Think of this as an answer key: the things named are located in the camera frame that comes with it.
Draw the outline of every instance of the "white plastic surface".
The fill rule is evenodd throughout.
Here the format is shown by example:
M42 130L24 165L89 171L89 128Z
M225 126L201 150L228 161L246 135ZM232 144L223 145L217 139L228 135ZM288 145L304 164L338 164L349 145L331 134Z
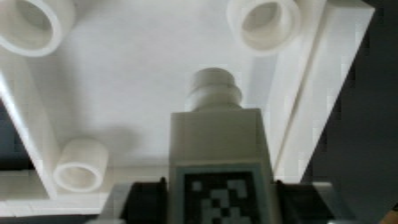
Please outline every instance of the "white plastic surface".
M93 139L75 139L65 148L54 172L59 186L72 192L91 192L104 184L109 150Z
M226 18L230 0L75 1L79 23L54 54L26 61L0 49L0 96L45 189L54 198L49 200L42 196L43 192L33 192L27 196L20 194L26 190L15 188L17 193L4 196L8 206L18 198L24 198L22 203L33 202L31 215L98 213L105 201L105 199L98 201L98 197L107 198L114 183L157 181L159 177L168 175L171 113L185 110L193 91L191 80L201 69L221 67L232 72L242 89L244 107L260 107L265 115L267 99L272 100L269 98L272 81L278 80L276 71L285 73L281 69L285 66L292 67L292 71L287 70L285 74L297 74L303 69L304 76L310 76L308 69L317 66L320 74L329 70L335 71L328 73L328 77L336 77L336 74L344 77L372 16L368 6L363 7L358 1L351 2L354 4L340 3L333 13L326 14L322 2L297 0L301 14L308 16L303 29L313 32L308 36L297 37L303 38L303 44L292 42L290 47L303 45L303 48L287 47L278 55L255 58L253 52L242 48L230 28ZM322 24L322 32L317 30L320 14L310 13L310 9L312 12L322 13L322 20L340 21ZM345 18L342 20L336 18L340 13ZM363 15L361 21L351 19L356 13ZM328 30L336 30L336 24L345 27L345 32L338 30L338 41L331 41L336 33ZM315 33L317 44L312 49ZM331 55L326 49L335 48L338 51ZM290 51L292 56L283 56L285 51ZM338 60L342 57L347 59L344 70ZM294 79L292 86L297 86L299 76ZM304 108L313 108L310 101L304 102ZM329 112L320 111L319 115L319 121L326 122ZM292 124L301 122L301 119L304 123L288 128L292 132L288 135L297 136L292 143L301 142L303 134L308 139L310 116L312 114L299 116L294 111L297 121L292 120ZM271 116L265 116L265 126L269 121ZM82 136L105 143L111 160L100 189L93 193L73 194L54 183L54 170L61 159L61 147ZM297 147L290 146L280 157L278 174L285 166L292 172L297 170L299 159L304 161L304 166L310 161L315 145L303 143L297 146L301 152ZM271 154L272 158L278 158L280 152L271 151ZM301 179L301 174L303 171L296 173L296 181ZM280 178L285 180L290 176L280 175ZM10 178L2 180L2 185L15 186Z
M287 183L301 182L306 172L374 11L360 0L328 2L274 170Z
M72 0L0 1L0 45L24 56L56 51L73 24Z
M290 46L278 56L276 75L271 85L271 95L264 116L267 120L267 140L271 149L272 168L276 169L278 155L283 147L285 133L292 110L297 99L297 92L303 84L306 69L312 65L312 51L315 36L322 21L324 7L328 0L297 0L303 13L303 29Z
M256 56L280 53L301 31L294 0L232 0L228 22L242 47Z

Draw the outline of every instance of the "white plastic panel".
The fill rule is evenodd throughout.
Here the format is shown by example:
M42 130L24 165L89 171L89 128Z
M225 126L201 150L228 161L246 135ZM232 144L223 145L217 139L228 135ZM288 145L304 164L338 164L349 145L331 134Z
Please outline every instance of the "white plastic panel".
M328 2L274 170L287 183L297 183L306 172L372 15L374 8L360 0Z
M269 108L272 102L276 108L294 108L296 101L281 104L278 99L281 96L296 98L303 76L306 80L317 77L313 79L322 83L340 74L338 84L331 86L335 97L340 92L372 9L358 1L351 1L351 4L333 2L324 13L322 0L297 0L306 14L306 32L290 49L262 58L255 58L237 44L226 18L228 0L75 0L77 26L56 53L27 59L26 64L26 59L0 49L0 96L40 173L36 180L43 181L47 187L45 192L38 181L18 177L27 181L26 186L36 186L43 191L22 194L24 189L15 188L15 193L2 196L0 206L10 206L15 215L98 213L114 183L157 181L168 175L171 113L185 110L193 75L209 67L230 70L242 88L244 106L265 110L271 146L272 142L281 144L283 136L287 139L281 155L274 150L280 147L271 147L272 162L280 161L274 162L278 177L299 181L315 150L313 142L301 142L303 137L306 139L312 135L308 133L313 133L308 125L313 121L313 115L308 114L313 106L306 93L312 92L306 90L310 81L301 87L301 107L292 113L292 126L287 127L290 113L281 113L276 130L271 128ZM317 31L320 15L322 32ZM352 15L360 15L361 21L349 19ZM328 50L335 48L336 54L331 55ZM283 86L287 80L292 88ZM322 109L317 112L319 131L329 112ZM52 181L61 149L79 137L93 137L111 149L104 186L89 194L66 192ZM297 172L299 159L304 168ZM13 187L13 183L2 181L6 187ZM20 206L18 199L31 203L29 206Z

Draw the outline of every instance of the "round hole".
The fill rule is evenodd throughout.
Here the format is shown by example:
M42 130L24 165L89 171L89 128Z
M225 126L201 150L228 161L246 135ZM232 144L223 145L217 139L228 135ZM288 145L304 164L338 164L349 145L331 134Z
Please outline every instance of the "round hole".
M17 1L17 8L31 25L42 30L50 30L50 20L38 6L27 1Z
M8 41L24 49L47 47L52 41L52 24L43 10L26 0L8 0L8 30L0 31Z
M242 38L255 50L272 50L283 45L292 25L294 17L281 3L267 2L253 8L242 23Z
M98 176L95 172L79 165L66 166L57 173L61 186L72 191L91 191L98 187Z
M280 5L276 2L265 3L255 8L244 22L246 32L256 33L260 30L267 29L267 26L276 19L278 10Z

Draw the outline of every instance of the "white plastic frame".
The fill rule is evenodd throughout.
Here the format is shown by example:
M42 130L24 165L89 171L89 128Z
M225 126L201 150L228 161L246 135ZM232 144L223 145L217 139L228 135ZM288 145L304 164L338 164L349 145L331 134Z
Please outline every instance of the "white plastic frame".
M299 68L292 68L290 73L288 71L281 72L281 75L285 75L281 80L290 78L288 75L297 74L296 82L292 82L290 86L297 89L296 91L299 91L301 88L301 91L297 94L294 91L290 93L294 95L288 94L287 96L290 100L287 101L283 99L283 101L280 101L283 103L276 105L276 108L292 108L281 118L281 120L287 120L285 122L288 125L283 125L283 128L278 131L283 136L278 140L283 141L283 143L280 143L281 149L276 150L271 145L276 175L287 182L297 182L304 173L315 150L315 142L319 141L319 134L324 129L331 107L335 105L342 83L374 14L372 7L360 0L351 2L344 0L329 0L326 12L320 0L297 0L297 4L303 11L310 10L310 7L319 5L312 11L312 16L315 16L312 18L319 18L322 15L324 22L320 29L317 23L308 24L306 21L303 22L303 29L312 31L301 34L306 34L299 38L303 42L299 42L299 44L292 42L290 48L285 49L278 56L271 56L269 58L271 65L276 66L276 70L281 72L281 68L287 64L297 65L297 57L292 55L301 55L301 52L306 52L301 58ZM344 45L342 48L336 48L338 50L335 54L328 54L326 49L335 49L336 47L336 42L331 41L333 38L336 38L336 32L340 32L338 44L344 43ZM255 64L262 62L260 59L253 59L253 61ZM57 143L52 127L54 125L42 102L40 90L36 87L38 83L34 83L29 70L26 58L0 49L0 96L38 172L29 171L0 173L0 215L29 216L43 214L95 214L102 210L113 184L116 182L157 181L159 176L166 176L169 173L168 166L162 164L153 167L120 167L109 169L104 182L105 184L95 193L75 194L59 189L52 179L52 172L56 170L56 164L61 158L61 145ZM326 82L319 85L322 80L329 81L333 78L338 79L331 82L331 87L324 85ZM278 80L280 76L274 77L272 80L274 90L271 90L271 93L262 90L262 86L249 84L246 80L242 86L244 97L258 94L258 97L249 98L248 104L253 104L256 107L264 108L265 126L269 126L272 117L280 113L278 109L276 112L269 110L274 107L267 104L271 104L274 97L280 96L276 93L285 93L285 90L288 89L283 85L285 82ZM317 93L317 91L319 93L324 93L326 88L329 88L329 96L322 97L324 95L320 95L320 98L313 101L310 97L312 93ZM262 98L262 96L267 95L271 95L271 100ZM308 111L312 108L319 108L317 120L313 120L315 116ZM271 139L274 139L274 137L271 136L271 131L267 132L267 138L269 141L272 141Z

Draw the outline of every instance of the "black and white pattern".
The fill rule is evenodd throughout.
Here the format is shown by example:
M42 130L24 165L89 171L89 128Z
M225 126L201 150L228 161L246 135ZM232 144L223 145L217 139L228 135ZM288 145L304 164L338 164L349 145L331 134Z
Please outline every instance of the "black and white pattern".
M258 224L251 172L185 175L185 224Z

